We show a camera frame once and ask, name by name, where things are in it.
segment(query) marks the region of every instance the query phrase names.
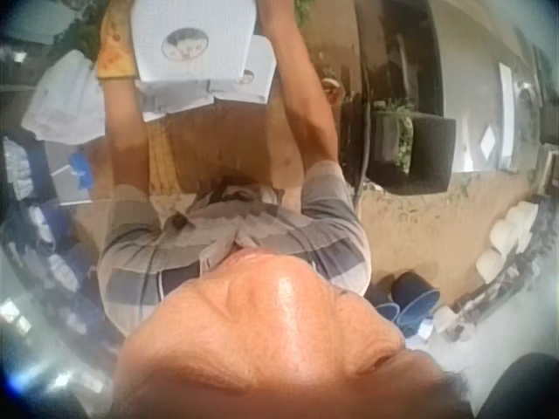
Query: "man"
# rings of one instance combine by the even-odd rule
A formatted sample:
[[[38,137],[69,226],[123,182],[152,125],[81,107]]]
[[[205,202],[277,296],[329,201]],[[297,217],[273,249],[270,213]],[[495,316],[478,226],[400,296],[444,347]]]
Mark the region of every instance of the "man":
[[[111,13],[120,6],[106,28],[117,26]],[[369,246],[293,0],[260,0],[259,15],[306,171],[300,214],[269,203],[262,188],[224,188],[162,229],[148,200],[134,83],[104,83],[115,189],[100,287],[107,315],[128,336],[114,415],[457,417],[464,405],[452,380],[406,351],[361,297]],[[121,52],[127,38],[105,34],[101,79],[132,66]]]

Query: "blue container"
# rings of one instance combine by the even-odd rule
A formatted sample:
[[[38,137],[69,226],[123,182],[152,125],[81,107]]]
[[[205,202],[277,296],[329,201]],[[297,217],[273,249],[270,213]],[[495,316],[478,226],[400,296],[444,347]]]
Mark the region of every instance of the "blue container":
[[[386,292],[374,284],[369,286],[369,289],[365,293],[365,299],[388,321],[393,322],[400,313],[400,306],[390,301]]]
[[[440,291],[415,272],[406,272],[392,285],[392,299],[402,309],[396,323],[416,325],[427,317],[440,299]]]

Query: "gray striped shirt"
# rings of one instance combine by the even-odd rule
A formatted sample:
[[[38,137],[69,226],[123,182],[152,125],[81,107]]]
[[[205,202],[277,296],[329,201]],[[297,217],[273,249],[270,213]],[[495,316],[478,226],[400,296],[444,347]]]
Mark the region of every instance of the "gray striped shirt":
[[[360,295],[369,286],[369,243],[340,166],[323,161],[307,172],[301,213],[261,200],[232,199],[195,205],[162,227],[142,192],[117,187],[99,262],[107,316],[131,334],[166,295],[239,247],[302,258],[326,280]]]

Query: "hair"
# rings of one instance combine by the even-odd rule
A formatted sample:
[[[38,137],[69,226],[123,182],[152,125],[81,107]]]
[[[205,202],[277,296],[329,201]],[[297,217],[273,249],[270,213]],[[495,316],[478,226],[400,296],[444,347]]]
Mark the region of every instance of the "hair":
[[[106,419],[136,419],[146,415],[146,399],[148,387],[141,386],[133,393],[115,397]],[[402,419],[407,419],[409,412],[413,417],[429,419],[473,419],[473,412],[467,400],[468,386],[461,374],[446,373],[442,381],[432,383],[417,392],[410,399],[404,397],[403,403],[408,405],[407,413]]]
[[[168,35],[167,43],[173,46],[178,46],[178,43],[184,41],[185,39],[192,39],[193,41],[200,39],[204,39],[206,41],[210,40],[204,31],[197,28],[182,28]]]

